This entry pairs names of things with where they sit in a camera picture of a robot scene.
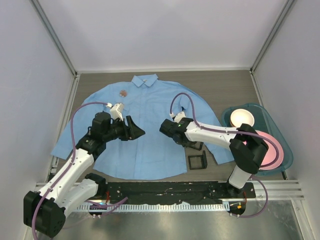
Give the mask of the blue button-up shirt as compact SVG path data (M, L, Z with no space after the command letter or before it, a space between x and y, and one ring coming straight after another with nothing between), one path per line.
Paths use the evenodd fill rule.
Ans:
M120 91L127 92L126 97ZM136 140L108 142L94 164L96 171L126 180L160 180L187 172L185 150L160 132L170 112L184 111L200 123L220 124L211 107L195 92L180 83L162 81L156 74L134 76L130 82L109 84L83 102L60 135L52 155L67 159L72 144L77 143L91 126L96 113L107 112L106 103L123 103L123 114L131 116L145 135Z

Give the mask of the pink blossom round brooch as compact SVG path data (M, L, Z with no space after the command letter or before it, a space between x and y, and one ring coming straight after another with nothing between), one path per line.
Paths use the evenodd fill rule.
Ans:
M119 95L124 98L124 97L126 97L126 96L128 95L128 93L127 93L126 90L121 90L121 91L119 92Z

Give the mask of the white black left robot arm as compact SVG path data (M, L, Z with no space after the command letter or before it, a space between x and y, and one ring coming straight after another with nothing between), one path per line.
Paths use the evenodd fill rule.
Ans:
M37 233L54 238L63 228L66 218L82 202L103 194L106 180L98 175L84 179L79 186L74 183L106 149L107 143L116 139L135 140L145 134L132 120L112 119L107 112L97 113L87 133L73 144L72 153L61 170L40 190L29 191L23 198L23 223Z

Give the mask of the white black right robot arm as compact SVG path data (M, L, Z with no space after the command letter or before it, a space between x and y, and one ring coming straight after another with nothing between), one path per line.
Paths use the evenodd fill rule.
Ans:
M247 180L259 171L269 150L262 136L245 123L239 128L217 127L183 117L179 122L165 119L159 131L183 147L203 142L229 150L236 164L226 182L226 190L232 197L243 193Z

